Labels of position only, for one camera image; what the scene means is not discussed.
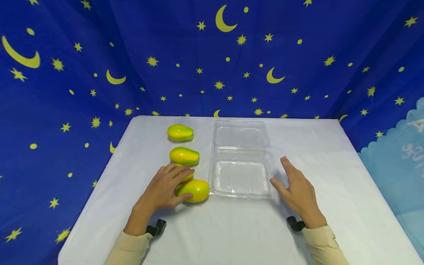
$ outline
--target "beige sleeve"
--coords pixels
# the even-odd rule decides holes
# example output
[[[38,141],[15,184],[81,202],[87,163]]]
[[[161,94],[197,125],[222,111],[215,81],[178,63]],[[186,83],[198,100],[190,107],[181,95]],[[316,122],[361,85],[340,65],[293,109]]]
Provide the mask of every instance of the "beige sleeve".
[[[121,232],[104,265],[140,265],[152,237],[149,233],[133,237]]]
[[[329,226],[302,230],[316,265],[349,265]]]

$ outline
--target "blue backdrop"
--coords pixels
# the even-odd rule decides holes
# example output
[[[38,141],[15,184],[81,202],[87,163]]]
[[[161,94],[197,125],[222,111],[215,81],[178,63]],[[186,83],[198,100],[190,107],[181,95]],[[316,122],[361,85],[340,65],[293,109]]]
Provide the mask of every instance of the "blue backdrop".
[[[359,151],[424,97],[421,0],[15,0],[0,21],[1,264],[57,263],[136,115],[337,118]]]

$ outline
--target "toy fruit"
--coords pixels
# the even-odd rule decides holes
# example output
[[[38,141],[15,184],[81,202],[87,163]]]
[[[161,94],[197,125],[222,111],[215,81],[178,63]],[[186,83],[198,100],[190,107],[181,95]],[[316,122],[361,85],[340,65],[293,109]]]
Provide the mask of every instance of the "toy fruit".
[[[175,195],[180,196],[184,193],[193,194],[193,198],[186,200],[186,202],[201,202],[209,197],[209,184],[200,179],[193,179],[189,182],[179,184],[175,189]]]
[[[174,165],[177,165],[177,166],[179,166],[179,167],[182,167],[182,166],[183,166],[183,165],[180,165],[180,164],[177,164],[177,163],[174,163]],[[181,183],[184,183],[184,182],[188,182],[188,181],[190,181],[190,180],[193,180],[193,177],[194,177],[194,173],[193,173],[193,174],[188,175],[187,177],[185,177],[185,178],[181,181]]]
[[[181,124],[168,127],[168,137],[173,141],[188,141],[193,139],[193,129]]]
[[[192,166],[199,163],[199,152],[179,146],[171,150],[169,158],[173,163]]]

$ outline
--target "plastic clamshell box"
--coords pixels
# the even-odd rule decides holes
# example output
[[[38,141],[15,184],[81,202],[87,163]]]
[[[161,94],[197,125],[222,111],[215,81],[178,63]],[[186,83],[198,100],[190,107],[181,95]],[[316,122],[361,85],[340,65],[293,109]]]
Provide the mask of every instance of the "plastic clamshell box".
[[[210,194],[274,198],[269,179],[274,159],[264,122],[215,121],[209,172]]]

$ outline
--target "hand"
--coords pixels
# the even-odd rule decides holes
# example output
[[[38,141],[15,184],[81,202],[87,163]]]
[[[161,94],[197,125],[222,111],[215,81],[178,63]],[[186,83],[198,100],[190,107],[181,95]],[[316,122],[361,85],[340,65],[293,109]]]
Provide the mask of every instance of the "hand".
[[[314,229],[327,225],[327,220],[318,208],[315,189],[284,156],[280,159],[286,171],[289,187],[286,189],[276,178],[271,178],[271,184],[278,190],[285,203],[295,211],[305,222],[307,228]]]
[[[174,194],[181,181],[193,172],[194,169],[174,164],[161,167],[134,205],[124,233],[132,236],[145,234],[148,222],[155,211],[174,208],[183,201],[193,198],[190,193],[178,197]]]

